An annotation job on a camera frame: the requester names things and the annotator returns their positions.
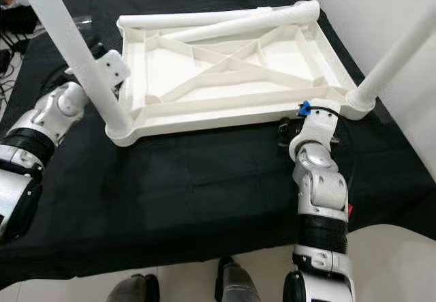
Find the white plastic table top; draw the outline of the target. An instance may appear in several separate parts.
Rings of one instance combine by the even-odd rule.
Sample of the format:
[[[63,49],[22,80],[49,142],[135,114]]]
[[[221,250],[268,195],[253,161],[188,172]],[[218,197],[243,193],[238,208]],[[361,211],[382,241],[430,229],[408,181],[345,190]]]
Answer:
[[[357,87],[318,20],[188,43],[164,37],[193,28],[119,30],[131,70],[119,103],[136,140],[292,118],[317,97],[342,108]]]

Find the white plastic table leg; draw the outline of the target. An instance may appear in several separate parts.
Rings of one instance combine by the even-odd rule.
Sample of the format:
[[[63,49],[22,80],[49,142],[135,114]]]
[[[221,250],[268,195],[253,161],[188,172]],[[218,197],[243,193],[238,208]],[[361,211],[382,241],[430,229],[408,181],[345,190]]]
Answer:
[[[161,30],[179,27],[204,27],[216,22],[246,18],[246,16],[256,16],[270,12],[273,12],[271,7],[258,7],[248,10],[222,10],[222,12],[122,15],[119,16],[116,25],[119,30],[122,30],[122,28]]]
[[[396,75],[424,46],[436,31],[436,1],[432,2],[423,15],[387,50],[373,71],[354,89],[346,93],[346,104],[340,115],[352,121],[364,118],[376,106],[377,97],[383,93]]]
[[[207,38],[230,36],[240,32],[262,30],[269,27],[305,25],[308,22],[317,21],[319,15],[320,5],[316,0],[298,1],[280,10],[216,22],[205,27],[172,32],[163,37],[183,43],[196,42]]]
[[[62,0],[21,0],[34,9],[35,15],[52,38],[52,42],[61,56],[72,69],[84,92],[106,124],[106,134],[115,145],[127,147],[136,140],[134,133],[134,116],[121,108],[119,98],[99,78],[96,58],[85,44],[69,10]]]

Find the black tablecloth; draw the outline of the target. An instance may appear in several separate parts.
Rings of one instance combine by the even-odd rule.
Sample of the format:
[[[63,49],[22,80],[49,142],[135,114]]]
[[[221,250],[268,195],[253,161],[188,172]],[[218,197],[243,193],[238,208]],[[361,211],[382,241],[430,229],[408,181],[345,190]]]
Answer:
[[[63,0],[90,16],[86,40],[121,48],[127,14],[217,12],[300,0]],[[340,125],[351,177],[349,228],[396,225],[436,240],[436,181],[389,112]],[[293,162],[275,122],[153,136],[116,146],[93,106],[42,178],[30,230],[0,248],[0,287],[200,262],[296,240]]]

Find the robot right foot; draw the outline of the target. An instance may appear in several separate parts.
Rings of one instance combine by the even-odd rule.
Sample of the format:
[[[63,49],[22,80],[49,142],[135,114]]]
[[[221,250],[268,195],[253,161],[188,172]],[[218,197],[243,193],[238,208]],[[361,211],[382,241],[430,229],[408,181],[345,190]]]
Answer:
[[[216,302],[261,302],[248,271],[231,256],[222,256],[216,271]]]

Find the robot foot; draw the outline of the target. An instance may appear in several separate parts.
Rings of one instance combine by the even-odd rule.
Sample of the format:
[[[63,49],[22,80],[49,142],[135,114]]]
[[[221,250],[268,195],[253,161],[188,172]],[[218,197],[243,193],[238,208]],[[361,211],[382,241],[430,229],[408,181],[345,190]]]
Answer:
[[[216,271],[216,302],[261,302],[248,271],[231,256],[222,256]]]
[[[135,273],[115,284],[106,302],[161,302],[158,277]]]

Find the black floor chair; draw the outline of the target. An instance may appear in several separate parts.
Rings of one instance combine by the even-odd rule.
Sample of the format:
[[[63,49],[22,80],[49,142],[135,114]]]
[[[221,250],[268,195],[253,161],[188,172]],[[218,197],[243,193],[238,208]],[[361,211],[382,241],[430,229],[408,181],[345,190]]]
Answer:
[[[38,17],[30,5],[17,0],[0,0],[0,32],[34,34]]]

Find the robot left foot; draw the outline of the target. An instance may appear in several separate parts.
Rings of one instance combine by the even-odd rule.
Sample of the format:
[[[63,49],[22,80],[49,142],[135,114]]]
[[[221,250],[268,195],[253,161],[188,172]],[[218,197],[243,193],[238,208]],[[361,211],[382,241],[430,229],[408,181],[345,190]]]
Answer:
[[[115,284],[106,302],[161,302],[158,277],[135,273]]]

